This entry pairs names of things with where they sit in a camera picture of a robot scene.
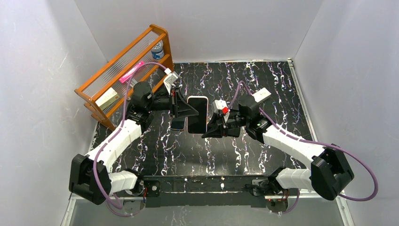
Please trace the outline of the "white blue round jar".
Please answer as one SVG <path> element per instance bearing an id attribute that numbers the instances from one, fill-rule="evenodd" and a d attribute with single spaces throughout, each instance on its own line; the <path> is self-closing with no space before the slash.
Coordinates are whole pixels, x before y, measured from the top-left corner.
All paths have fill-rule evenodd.
<path id="1" fill-rule="evenodd" d="M 163 41 L 158 42 L 156 45 L 154 45 L 151 49 L 151 54 L 152 58 L 154 59 L 162 59 L 164 57 L 164 51 L 163 51 Z"/>

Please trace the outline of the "cream green box on shelf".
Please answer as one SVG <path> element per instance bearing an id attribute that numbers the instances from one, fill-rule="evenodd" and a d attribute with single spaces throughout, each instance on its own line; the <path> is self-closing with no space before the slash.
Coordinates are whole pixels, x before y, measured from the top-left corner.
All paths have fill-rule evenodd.
<path id="1" fill-rule="evenodd" d="M 96 101 L 95 103 L 97 106 L 104 110 L 112 103 L 119 99 L 119 94 L 113 88 L 109 88 L 106 92 L 104 92 Z"/>

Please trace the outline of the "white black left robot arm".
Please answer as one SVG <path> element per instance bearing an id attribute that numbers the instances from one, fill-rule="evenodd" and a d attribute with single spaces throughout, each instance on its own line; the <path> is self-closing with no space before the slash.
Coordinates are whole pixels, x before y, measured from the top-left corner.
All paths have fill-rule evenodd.
<path id="1" fill-rule="evenodd" d="M 85 155 L 77 154 L 71 163 L 69 191 L 96 205 L 110 200 L 110 195 L 132 190 L 142 176 L 136 170 L 113 172 L 119 156 L 150 126 L 154 111 L 169 110 L 173 118 L 197 116 L 199 112 L 182 96 L 179 89 L 171 94 L 154 95 L 146 81 L 134 85 L 130 100 L 124 103 L 120 125 L 100 145 Z"/>

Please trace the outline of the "pink flat box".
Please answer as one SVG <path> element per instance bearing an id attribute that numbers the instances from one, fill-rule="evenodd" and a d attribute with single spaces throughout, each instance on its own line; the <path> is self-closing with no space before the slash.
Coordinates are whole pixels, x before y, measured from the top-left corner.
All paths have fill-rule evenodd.
<path id="1" fill-rule="evenodd" d="M 145 62 L 144 61 L 140 61 L 139 63 L 137 63 L 135 66 L 133 66 L 127 73 L 125 73 L 122 77 L 119 78 L 119 81 L 121 83 L 125 83 L 127 82 L 132 76 L 133 73 L 142 65 L 144 65 Z"/>

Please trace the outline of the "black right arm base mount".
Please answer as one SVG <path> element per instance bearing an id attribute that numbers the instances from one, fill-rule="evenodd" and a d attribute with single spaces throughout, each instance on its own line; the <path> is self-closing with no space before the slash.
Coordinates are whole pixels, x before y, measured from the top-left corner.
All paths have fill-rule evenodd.
<path id="1" fill-rule="evenodd" d="M 251 182 L 248 182 L 242 188 L 243 191 L 249 192 L 252 196 L 267 196 L 273 195 L 274 192 L 269 185 L 268 179 L 254 179 Z"/>

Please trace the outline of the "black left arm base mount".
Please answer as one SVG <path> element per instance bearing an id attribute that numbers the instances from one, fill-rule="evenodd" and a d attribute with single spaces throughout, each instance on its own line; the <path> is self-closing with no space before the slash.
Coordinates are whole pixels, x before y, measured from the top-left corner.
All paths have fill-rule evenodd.
<path id="1" fill-rule="evenodd" d="M 159 197 L 160 195 L 160 181 L 159 180 L 143 180 L 144 196 L 145 197 Z"/>

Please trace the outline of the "orange wooden shelf rack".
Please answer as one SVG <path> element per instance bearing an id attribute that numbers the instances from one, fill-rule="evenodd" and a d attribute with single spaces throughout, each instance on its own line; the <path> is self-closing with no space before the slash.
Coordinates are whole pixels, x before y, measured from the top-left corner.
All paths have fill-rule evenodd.
<path id="1" fill-rule="evenodd" d="M 132 94 L 135 83 L 148 81 L 162 66 L 174 69 L 169 35 L 166 29 L 151 24 L 75 93 L 95 120 L 115 130 L 111 116 L 123 105 L 124 95 Z"/>

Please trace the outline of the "black phone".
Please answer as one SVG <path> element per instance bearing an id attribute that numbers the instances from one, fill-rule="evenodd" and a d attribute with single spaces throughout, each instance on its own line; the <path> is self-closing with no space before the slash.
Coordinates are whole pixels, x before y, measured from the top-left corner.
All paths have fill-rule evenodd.
<path id="1" fill-rule="evenodd" d="M 183 131 L 185 128 L 185 117 L 172 118 L 170 129 L 176 131 Z"/>

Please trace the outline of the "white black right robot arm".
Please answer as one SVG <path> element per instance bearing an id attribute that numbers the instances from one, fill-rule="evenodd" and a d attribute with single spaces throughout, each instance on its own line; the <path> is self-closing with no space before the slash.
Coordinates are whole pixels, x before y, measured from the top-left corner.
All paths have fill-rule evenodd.
<path id="1" fill-rule="evenodd" d="M 305 169 L 279 168 L 259 189 L 278 193 L 297 188 L 315 191 L 332 201 L 354 179 L 354 173 L 337 146 L 311 144 L 278 126 L 261 114 L 259 105 L 267 98 L 261 91 L 243 95 L 238 109 L 230 110 L 223 100 L 212 103 L 213 116 L 202 138 L 239 137 L 241 128 L 254 140 L 275 147 L 305 165 Z"/>

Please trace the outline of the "white red box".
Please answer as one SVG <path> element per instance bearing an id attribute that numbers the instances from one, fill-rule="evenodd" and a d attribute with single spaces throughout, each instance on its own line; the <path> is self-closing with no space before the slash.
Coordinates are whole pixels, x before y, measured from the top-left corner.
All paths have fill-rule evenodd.
<path id="1" fill-rule="evenodd" d="M 271 96 L 271 92 L 266 88 L 261 88 L 252 94 L 252 96 L 254 97 L 255 101 L 260 104 Z"/>

